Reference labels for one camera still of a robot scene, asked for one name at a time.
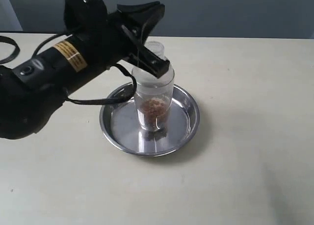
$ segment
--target label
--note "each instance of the label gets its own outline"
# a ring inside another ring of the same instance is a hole
[[[80,52],[68,41],[62,41],[54,46],[71,64],[76,72],[87,67],[87,63]]]

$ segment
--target white table surface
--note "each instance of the white table surface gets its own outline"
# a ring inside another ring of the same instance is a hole
[[[48,37],[10,36],[10,67]],[[0,224],[314,224],[314,41],[151,39],[200,106],[195,138],[139,158],[105,139],[99,107],[66,103],[38,134],[0,140]],[[72,97],[128,81],[111,69]]]

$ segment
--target metal bowl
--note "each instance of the metal bowl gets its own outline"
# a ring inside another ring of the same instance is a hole
[[[108,97],[119,97],[131,89],[131,83],[125,84]],[[164,130],[148,132],[140,127],[134,99],[123,104],[103,106],[100,112],[100,125],[106,138],[126,153],[145,157],[177,151],[194,137],[199,122],[197,103],[178,85],[174,86],[170,115]]]

